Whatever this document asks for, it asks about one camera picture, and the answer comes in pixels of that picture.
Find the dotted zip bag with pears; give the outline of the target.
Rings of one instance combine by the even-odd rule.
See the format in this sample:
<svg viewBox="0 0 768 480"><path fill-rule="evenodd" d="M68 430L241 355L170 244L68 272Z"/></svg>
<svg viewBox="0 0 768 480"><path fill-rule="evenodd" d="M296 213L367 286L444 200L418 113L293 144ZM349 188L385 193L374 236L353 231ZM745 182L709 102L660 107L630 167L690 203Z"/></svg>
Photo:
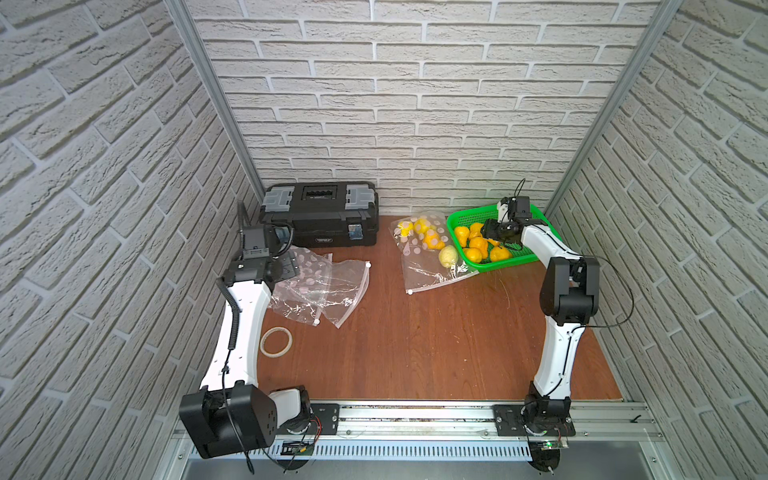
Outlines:
<svg viewBox="0 0 768 480"><path fill-rule="evenodd" d="M276 284L269 308L289 320L317 326L330 291L332 261L295 246L288 256L294 276Z"/></svg>

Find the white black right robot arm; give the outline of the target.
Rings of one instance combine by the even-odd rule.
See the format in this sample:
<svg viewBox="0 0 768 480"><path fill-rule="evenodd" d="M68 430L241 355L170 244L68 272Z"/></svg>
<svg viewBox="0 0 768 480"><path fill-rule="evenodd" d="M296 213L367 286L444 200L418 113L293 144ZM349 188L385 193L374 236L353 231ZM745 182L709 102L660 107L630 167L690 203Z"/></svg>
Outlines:
<svg viewBox="0 0 768 480"><path fill-rule="evenodd" d="M483 236L530 249L546 266L539 304L546 331L542 356L532 390L521 409L522 419L565 420L571 405L571 377L578 344L591 317L599 309L600 263L583 256L534 219L487 220Z"/></svg>

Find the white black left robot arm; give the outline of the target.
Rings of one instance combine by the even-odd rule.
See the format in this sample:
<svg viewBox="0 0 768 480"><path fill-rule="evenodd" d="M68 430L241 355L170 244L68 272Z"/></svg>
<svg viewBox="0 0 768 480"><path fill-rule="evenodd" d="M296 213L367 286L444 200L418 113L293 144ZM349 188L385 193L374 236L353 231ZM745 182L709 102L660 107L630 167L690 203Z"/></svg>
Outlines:
<svg viewBox="0 0 768 480"><path fill-rule="evenodd" d="M277 283L298 273L286 225L245 226L241 250L216 286L226 300L213 358L199 390L182 397L179 417L203 459L270 447L282 427L306 426L304 387L258 388L262 326Z"/></svg>

